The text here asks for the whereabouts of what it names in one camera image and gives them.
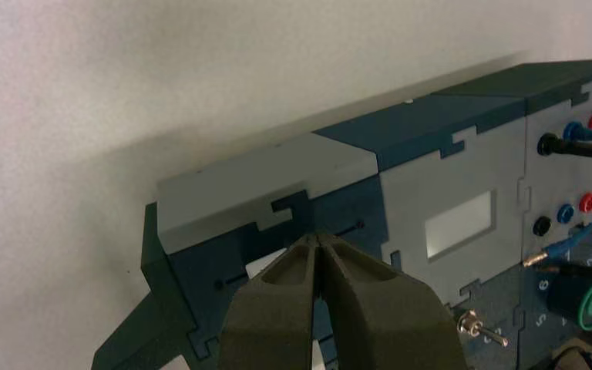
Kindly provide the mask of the olive left gripper left finger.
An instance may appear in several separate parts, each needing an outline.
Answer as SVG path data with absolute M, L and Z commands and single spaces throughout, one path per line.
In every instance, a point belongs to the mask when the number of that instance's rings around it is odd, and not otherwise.
M 320 244 L 304 235 L 234 295 L 219 369 L 310 369 Z

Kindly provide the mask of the olive left gripper right finger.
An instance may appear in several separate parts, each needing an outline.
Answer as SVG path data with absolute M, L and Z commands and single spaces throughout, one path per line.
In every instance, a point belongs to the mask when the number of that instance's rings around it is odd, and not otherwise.
M 340 369 L 466 369 L 456 324 L 424 282 L 321 234 L 321 297 Z

